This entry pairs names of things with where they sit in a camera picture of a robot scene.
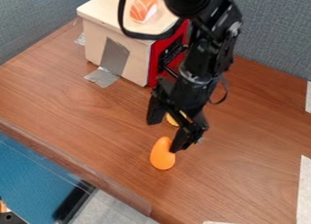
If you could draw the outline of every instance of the red panel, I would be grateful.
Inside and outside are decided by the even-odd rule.
[[[151,46],[150,52],[150,64],[149,64],[149,73],[148,73],[148,86],[154,87],[156,85],[156,78],[159,76],[157,73],[158,59],[160,54],[170,45],[172,44],[179,36],[183,36],[183,44],[187,44],[187,29],[188,29],[188,21],[185,22],[178,28],[176,33],[167,39],[155,41]],[[173,68],[177,71],[178,66],[183,61],[185,54],[180,54],[177,56],[169,65],[169,67]]]

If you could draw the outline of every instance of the white tape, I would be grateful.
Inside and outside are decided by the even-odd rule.
[[[311,223],[311,159],[301,156],[297,224]]]
[[[307,82],[307,89],[306,89],[306,112],[311,113],[311,82]]]

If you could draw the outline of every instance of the salmon sushi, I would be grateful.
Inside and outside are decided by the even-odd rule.
[[[135,0],[130,15],[138,23],[146,23],[157,10],[157,0]]]

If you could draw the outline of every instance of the white box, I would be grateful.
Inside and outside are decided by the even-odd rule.
[[[83,17],[86,59],[99,66],[109,37],[129,51],[122,77],[141,87],[147,84],[149,57],[153,41],[136,40],[123,35],[117,22],[119,0],[91,0],[77,8]],[[163,0],[158,0],[158,11],[145,25],[133,21],[129,10],[134,0],[127,0],[125,27],[134,32],[160,34],[166,31],[177,17],[171,14]]]

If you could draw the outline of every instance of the blue panel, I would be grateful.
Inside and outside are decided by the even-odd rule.
[[[78,181],[65,169],[0,133],[0,196],[28,222],[54,223],[52,214]]]

